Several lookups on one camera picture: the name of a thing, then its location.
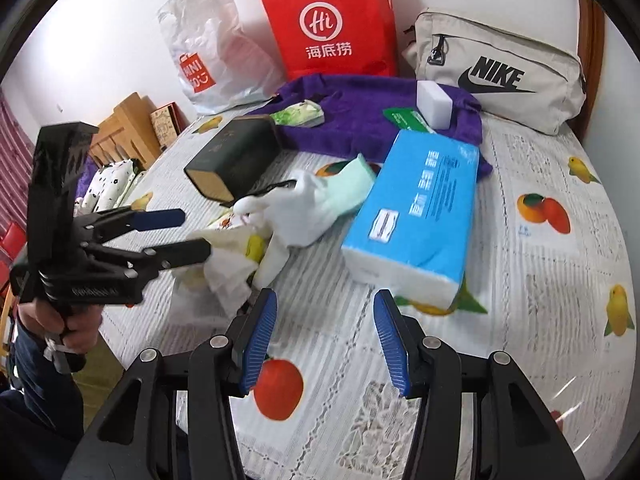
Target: red chair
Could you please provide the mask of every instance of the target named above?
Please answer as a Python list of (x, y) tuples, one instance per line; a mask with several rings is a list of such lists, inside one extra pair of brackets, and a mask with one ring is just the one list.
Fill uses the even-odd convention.
[(9, 283), (9, 267), (6, 263), (0, 261), (0, 298), (6, 296), (6, 290)]
[(4, 238), (0, 242), (0, 246), (9, 255), (11, 261), (16, 259), (25, 243), (27, 243), (27, 235), (17, 223), (11, 222), (4, 234)]

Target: striped curtain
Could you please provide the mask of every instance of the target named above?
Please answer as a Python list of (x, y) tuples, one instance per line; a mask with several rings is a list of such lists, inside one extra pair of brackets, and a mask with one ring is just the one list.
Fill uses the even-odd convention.
[(0, 237), (11, 222), (26, 230), (32, 155), (33, 144), (0, 90)]

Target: black book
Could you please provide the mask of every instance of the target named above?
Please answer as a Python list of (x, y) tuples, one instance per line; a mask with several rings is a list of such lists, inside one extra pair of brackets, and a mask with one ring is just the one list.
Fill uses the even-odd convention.
[(246, 195), (280, 153), (268, 115), (232, 119), (184, 168), (198, 191), (230, 202)]

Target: wooden bed frame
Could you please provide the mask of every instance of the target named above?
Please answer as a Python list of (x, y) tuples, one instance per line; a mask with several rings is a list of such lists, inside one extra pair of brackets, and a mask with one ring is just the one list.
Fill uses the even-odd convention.
[(580, 114), (569, 121), (578, 140), (582, 142), (589, 126), (591, 111), (598, 94), (602, 56), (604, 54), (604, 12), (595, 0), (578, 0), (580, 24), (578, 29), (578, 57), (586, 81), (587, 99)]
[(160, 156), (160, 143), (151, 124), (152, 110), (133, 92), (100, 123), (89, 154), (98, 166), (136, 158), (145, 170)]

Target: white tablecloth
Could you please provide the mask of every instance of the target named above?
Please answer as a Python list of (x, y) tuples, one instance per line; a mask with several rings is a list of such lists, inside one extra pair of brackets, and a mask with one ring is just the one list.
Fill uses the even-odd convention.
[[(221, 127), (231, 115), (225, 114)], [(483, 124), (482, 152), (494, 172), (478, 185), (466, 280), (488, 314), (459, 310), (431, 317), (407, 307), (408, 313), (427, 334), (460, 352), (509, 352), (549, 410), (565, 414), (564, 436), (586, 477), (598, 478), (620, 435), (635, 365), (635, 331), (603, 337), (614, 284), (625, 287), (635, 316), (622, 232), (604, 188), (569, 175), (569, 156), (588, 163), (571, 131), (547, 137), (488, 115)], [(129, 234), (117, 246), (138, 250), (182, 240), (219, 214), (219, 206), (201, 197), (183, 173), (218, 131), (181, 134), (132, 194), (136, 198), (152, 190), (151, 210), (183, 208), (185, 225)], [(282, 180), (291, 168), (315, 171), (332, 160), (283, 153), (262, 181)], [(516, 200), (530, 192), (564, 205), (570, 235), (556, 236), (546, 223), (522, 224)], [(269, 354), (295, 363), (305, 390), (285, 422), (263, 417), (252, 396), (232, 399), (242, 460), (254, 478), (401, 477), (417, 403), (399, 399), (390, 384), (372, 320), (376, 289), (355, 283), (344, 267), (340, 244), (350, 222), (343, 218), (313, 246), (293, 250), (273, 284), (279, 308)], [(102, 334), (125, 366), (144, 348), (169, 354), (193, 349), (210, 335), (206, 328), (169, 325), (171, 288), (165, 273), (147, 287), (142, 305), (106, 309)], [(184, 397), (178, 419), (185, 427)], [(470, 399), (465, 398), (460, 478), (468, 476), (471, 437)]]

